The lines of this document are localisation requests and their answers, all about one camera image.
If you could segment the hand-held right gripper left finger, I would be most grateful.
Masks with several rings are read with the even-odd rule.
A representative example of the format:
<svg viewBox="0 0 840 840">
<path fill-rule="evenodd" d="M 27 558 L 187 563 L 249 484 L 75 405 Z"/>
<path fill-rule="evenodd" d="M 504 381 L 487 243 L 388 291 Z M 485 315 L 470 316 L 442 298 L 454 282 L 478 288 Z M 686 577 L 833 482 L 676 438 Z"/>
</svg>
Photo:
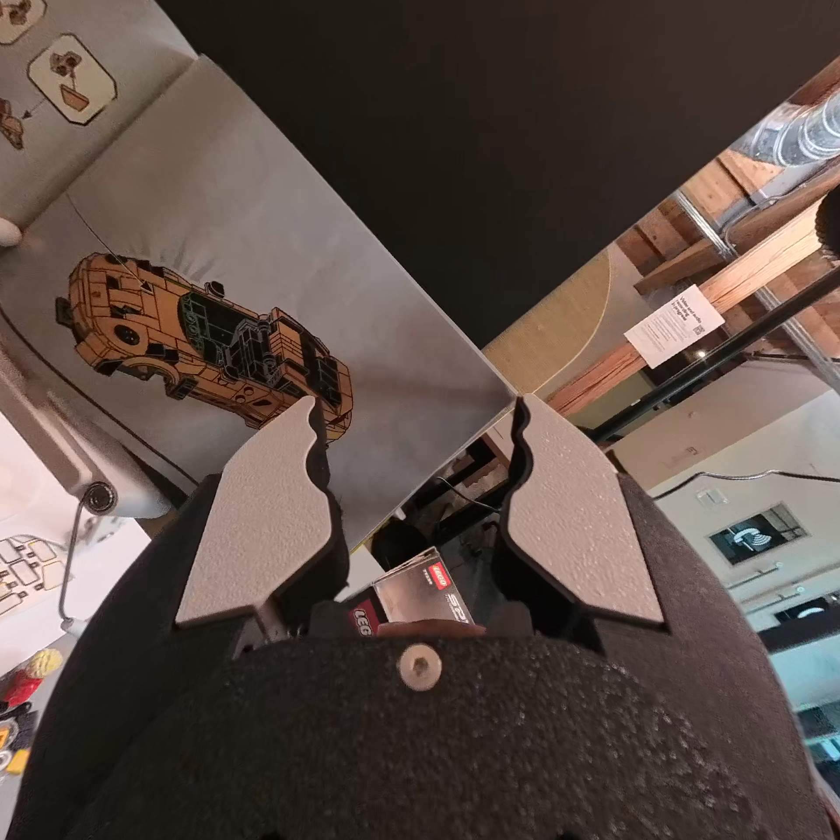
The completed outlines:
<svg viewBox="0 0 840 840">
<path fill-rule="evenodd" d="M 329 488 L 326 427 L 313 396 L 262 427 L 225 466 L 181 604 L 179 627 L 254 618 L 265 639 L 309 624 L 349 577 Z"/>
</svg>

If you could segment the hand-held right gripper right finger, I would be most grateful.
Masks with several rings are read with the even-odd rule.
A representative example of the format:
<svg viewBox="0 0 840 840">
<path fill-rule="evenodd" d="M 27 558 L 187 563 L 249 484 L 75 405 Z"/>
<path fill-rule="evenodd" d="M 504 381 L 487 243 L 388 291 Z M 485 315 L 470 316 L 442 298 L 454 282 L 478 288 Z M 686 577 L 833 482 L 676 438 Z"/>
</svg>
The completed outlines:
<svg viewBox="0 0 840 840">
<path fill-rule="evenodd" d="M 585 434 L 535 395 L 511 422 L 506 548 L 574 606 L 661 627 L 665 616 L 618 473 Z"/>
</svg>

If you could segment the white book stand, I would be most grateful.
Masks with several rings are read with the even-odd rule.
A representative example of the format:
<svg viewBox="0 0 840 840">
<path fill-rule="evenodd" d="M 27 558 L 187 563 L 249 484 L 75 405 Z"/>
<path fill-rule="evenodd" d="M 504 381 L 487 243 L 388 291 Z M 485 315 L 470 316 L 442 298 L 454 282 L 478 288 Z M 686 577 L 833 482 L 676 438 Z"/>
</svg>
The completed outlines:
<svg viewBox="0 0 840 840">
<path fill-rule="evenodd" d="M 157 519 L 172 504 L 114 438 L 17 364 L 2 342 L 2 414 L 33 449 L 63 490 L 76 500 L 64 554 L 57 612 L 60 628 L 80 636 L 87 620 L 67 612 L 67 590 L 73 561 L 84 540 L 82 523 L 93 533 L 109 520 Z"/>
</svg>

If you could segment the lego instruction booklet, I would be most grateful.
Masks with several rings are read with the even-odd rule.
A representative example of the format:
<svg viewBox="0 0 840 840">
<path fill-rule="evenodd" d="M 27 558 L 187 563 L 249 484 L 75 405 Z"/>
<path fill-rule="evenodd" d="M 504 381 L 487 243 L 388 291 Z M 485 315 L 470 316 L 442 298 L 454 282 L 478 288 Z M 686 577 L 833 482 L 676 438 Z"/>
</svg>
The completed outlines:
<svg viewBox="0 0 840 840">
<path fill-rule="evenodd" d="M 2 348 L 186 493 L 301 396 L 362 543 L 508 383 L 156 2 L 2 2 Z"/>
</svg>

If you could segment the black lego box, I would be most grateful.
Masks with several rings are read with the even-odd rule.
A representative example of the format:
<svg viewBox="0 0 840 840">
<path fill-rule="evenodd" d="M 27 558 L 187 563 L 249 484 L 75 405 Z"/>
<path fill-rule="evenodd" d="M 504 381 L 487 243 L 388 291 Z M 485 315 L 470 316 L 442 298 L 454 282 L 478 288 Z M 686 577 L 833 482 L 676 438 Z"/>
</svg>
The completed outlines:
<svg viewBox="0 0 840 840">
<path fill-rule="evenodd" d="M 440 619 L 477 625 L 454 576 L 435 548 L 383 573 L 365 588 L 339 599 L 339 604 L 353 631 L 366 638 L 377 638 L 377 629 L 384 623 Z"/>
</svg>

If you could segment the red lego minifigure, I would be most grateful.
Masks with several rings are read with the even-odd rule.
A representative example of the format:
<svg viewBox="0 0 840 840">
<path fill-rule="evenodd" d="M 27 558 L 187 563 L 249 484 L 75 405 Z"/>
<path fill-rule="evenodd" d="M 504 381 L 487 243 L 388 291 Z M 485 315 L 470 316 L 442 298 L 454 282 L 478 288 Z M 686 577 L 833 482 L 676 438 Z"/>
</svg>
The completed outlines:
<svg viewBox="0 0 840 840">
<path fill-rule="evenodd" d="M 62 666 L 63 654 L 54 647 L 39 650 L 2 678 L 1 712 L 13 710 L 34 695 L 44 680 Z"/>
</svg>

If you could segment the pile of mixed lego pieces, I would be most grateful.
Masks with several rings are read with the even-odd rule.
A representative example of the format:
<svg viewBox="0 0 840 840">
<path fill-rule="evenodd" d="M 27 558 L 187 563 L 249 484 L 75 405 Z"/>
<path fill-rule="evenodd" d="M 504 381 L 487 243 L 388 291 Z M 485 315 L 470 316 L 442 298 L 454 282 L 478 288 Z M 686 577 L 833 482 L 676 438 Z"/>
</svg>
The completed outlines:
<svg viewBox="0 0 840 840">
<path fill-rule="evenodd" d="M 32 701 L 9 708 L 1 715 L 1 779 L 20 775 L 25 769 L 28 756 L 39 726 L 39 711 Z"/>
</svg>

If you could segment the person's right hand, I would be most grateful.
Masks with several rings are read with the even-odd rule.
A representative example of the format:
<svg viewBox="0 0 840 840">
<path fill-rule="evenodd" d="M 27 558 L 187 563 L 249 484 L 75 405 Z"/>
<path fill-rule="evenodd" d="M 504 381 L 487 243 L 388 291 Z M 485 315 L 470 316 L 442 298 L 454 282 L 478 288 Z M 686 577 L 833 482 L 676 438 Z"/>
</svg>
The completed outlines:
<svg viewBox="0 0 840 840">
<path fill-rule="evenodd" d="M 377 629 L 377 638 L 398 637 L 483 637 L 487 630 L 480 625 L 443 619 L 424 619 L 412 623 L 384 623 Z"/>
</svg>

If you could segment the white paper notice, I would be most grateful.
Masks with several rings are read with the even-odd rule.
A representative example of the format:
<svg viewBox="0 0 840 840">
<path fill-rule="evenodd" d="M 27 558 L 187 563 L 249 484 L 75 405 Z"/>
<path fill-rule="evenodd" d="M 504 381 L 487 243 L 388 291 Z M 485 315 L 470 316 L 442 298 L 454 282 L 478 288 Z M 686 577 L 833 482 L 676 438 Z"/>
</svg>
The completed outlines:
<svg viewBox="0 0 840 840">
<path fill-rule="evenodd" d="M 647 367 L 655 369 L 719 329 L 725 319 L 697 285 L 676 294 L 624 333 Z"/>
</svg>

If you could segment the black metal pole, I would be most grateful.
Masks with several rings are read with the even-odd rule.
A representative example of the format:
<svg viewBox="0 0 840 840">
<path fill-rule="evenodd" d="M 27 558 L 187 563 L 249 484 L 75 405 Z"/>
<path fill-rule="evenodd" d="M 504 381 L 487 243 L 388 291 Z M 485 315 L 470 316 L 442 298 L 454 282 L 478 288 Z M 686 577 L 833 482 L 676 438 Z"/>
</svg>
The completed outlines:
<svg viewBox="0 0 840 840">
<path fill-rule="evenodd" d="M 654 406 L 666 402 L 673 396 L 685 392 L 725 363 L 745 351 L 751 344 L 763 339 L 774 330 L 785 327 L 795 317 L 826 295 L 839 288 L 839 268 L 834 268 L 809 287 L 798 291 L 791 299 L 767 311 L 758 321 L 737 332 L 722 344 L 711 350 L 704 358 L 688 365 L 662 385 L 654 388 L 633 405 L 604 421 L 593 429 L 581 429 L 595 444 L 599 445 L 620 432 L 627 425 L 638 420 Z"/>
</svg>

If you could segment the sticker sheet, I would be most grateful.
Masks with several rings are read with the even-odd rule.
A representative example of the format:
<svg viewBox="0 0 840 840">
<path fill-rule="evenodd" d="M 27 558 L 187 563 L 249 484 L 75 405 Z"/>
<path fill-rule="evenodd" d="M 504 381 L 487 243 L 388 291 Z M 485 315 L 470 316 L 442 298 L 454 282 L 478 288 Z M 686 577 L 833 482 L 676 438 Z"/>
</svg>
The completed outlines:
<svg viewBox="0 0 840 840">
<path fill-rule="evenodd" d="M 64 545 L 22 534 L 1 540 L 1 617 L 16 616 L 51 594 L 65 578 Z"/>
</svg>

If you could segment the black round ribbed disc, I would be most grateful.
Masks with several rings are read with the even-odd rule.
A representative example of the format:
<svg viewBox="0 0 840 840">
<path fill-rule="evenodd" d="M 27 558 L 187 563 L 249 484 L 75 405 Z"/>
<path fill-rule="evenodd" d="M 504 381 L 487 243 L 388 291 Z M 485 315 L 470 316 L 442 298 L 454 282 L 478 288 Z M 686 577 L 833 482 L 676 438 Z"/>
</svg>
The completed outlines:
<svg viewBox="0 0 840 840">
<path fill-rule="evenodd" d="M 824 196 L 815 214 L 815 236 L 827 259 L 839 261 L 839 191 Z"/>
</svg>

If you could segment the framed wall picture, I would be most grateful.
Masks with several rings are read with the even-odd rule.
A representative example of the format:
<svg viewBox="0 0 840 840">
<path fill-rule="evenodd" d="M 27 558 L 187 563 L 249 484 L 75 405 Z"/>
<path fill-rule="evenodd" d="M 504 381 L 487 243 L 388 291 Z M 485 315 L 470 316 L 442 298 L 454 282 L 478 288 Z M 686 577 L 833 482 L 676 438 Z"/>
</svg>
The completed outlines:
<svg viewBox="0 0 840 840">
<path fill-rule="evenodd" d="M 783 502 L 710 534 L 707 540 L 730 566 L 805 539 L 810 533 Z"/>
</svg>

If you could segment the silver air duct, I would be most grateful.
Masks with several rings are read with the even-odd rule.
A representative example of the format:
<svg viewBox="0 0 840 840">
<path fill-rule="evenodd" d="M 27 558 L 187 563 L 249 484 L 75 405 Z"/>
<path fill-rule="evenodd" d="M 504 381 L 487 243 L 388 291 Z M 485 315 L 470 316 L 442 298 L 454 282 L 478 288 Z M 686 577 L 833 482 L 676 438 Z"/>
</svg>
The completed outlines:
<svg viewBox="0 0 840 840">
<path fill-rule="evenodd" d="M 761 163 L 790 168 L 839 155 L 839 90 L 813 106 L 784 102 L 742 138 L 742 152 Z"/>
</svg>

